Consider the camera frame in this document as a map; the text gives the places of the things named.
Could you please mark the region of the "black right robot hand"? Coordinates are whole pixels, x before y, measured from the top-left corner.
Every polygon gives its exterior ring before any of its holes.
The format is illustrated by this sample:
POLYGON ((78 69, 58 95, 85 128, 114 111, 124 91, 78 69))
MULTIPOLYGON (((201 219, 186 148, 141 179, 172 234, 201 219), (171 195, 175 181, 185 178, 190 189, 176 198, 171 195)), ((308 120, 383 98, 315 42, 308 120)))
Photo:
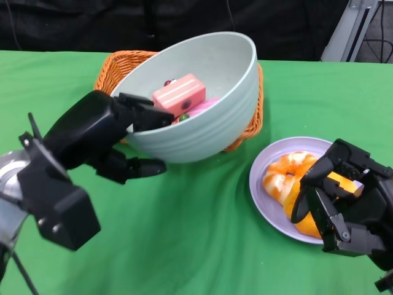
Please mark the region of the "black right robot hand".
POLYGON ((310 214, 326 253, 368 256, 381 270, 392 270, 392 168, 342 139, 300 180, 291 212, 298 224, 310 214))

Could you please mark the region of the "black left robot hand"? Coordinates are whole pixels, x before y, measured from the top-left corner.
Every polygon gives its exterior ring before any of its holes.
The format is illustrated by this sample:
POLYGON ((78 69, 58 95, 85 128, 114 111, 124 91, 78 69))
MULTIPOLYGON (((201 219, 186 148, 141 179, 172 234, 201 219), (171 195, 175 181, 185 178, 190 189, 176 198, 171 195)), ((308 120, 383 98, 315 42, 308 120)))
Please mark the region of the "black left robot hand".
POLYGON ((67 170, 83 164, 96 174, 125 184, 129 179, 157 176, 167 171, 158 159, 129 159, 114 145, 133 133, 172 124, 174 115, 153 101, 126 93, 112 97, 94 90, 66 111, 44 136, 46 148, 67 170))

